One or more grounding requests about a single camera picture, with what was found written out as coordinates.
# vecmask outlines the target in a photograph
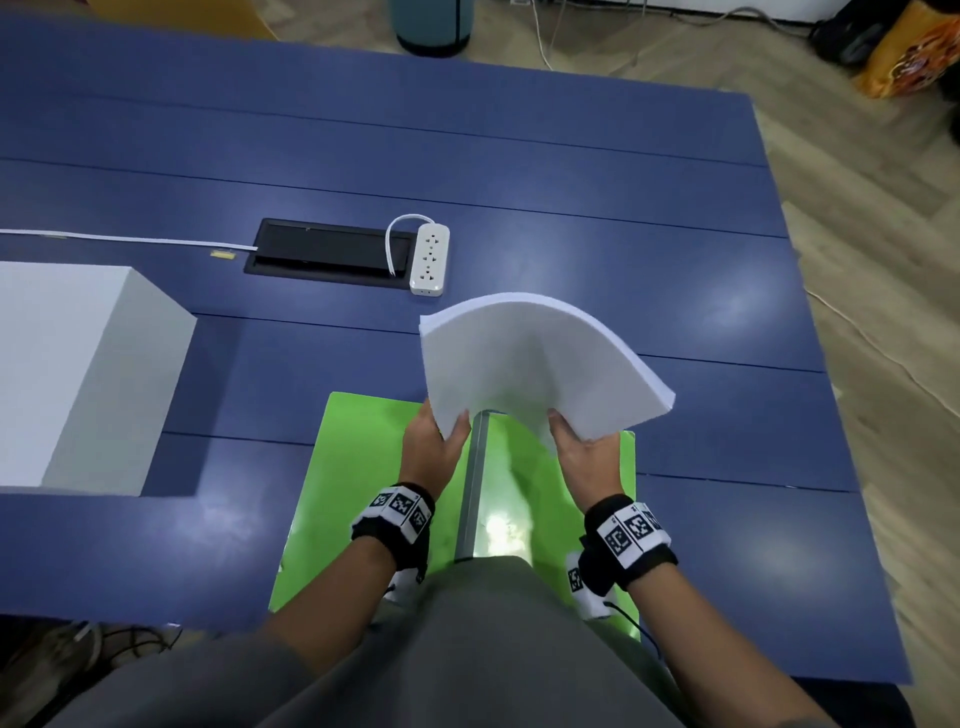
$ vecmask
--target blue table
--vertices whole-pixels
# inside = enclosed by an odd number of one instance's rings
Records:
[[[1,497],[0,611],[255,626],[329,393],[422,398],[419,316],[522,290],[676,390],[637,489],[734,624],[792,674],[909,680],[746,97],[0,15],[2,228],[251,244],[264,217],[410,211],[452,230],[439,299],[0,237],[131,265],[198,316],[147,497]]]

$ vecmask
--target person's right forearm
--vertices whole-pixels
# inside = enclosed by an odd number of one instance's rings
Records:
[[[773,728],[826,713],[714,609],[672,564],[629,586],[678,685],[716,728]]]

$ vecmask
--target white box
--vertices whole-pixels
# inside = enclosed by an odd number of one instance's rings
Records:
[[[133,268],[0,261],[0,493],[140,495],[195,325]]]

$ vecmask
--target power outlet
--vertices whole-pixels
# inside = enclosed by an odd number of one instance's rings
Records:
[[[444,292],[449,248],[450,228],[437,223],[420,226],[410,269],[410,291],[415,296],[440,296]]]

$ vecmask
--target green folder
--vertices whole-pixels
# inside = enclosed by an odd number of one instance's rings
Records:
[[[350,522],[377,492],[396,482],[403,431],[418,409],[418,402],[330,395],[283,550],[271,610],[286,604],[337,557],[349,543]],[[428,572],[453,563],[469,449],[470,442],[437,503]],[[572,602],[564,559],[580,548],[584,520],[564,486],[556,457],[516,420],[491,414],[482,465],[473,554],[520,556],[564,601]],[[634,434],[624,432],[620,476],[631,496],[634,473]],[[628,597],[618,595],[617,602],[636,618]],[[636,635],[625,619],[614,619],[623,631]]]

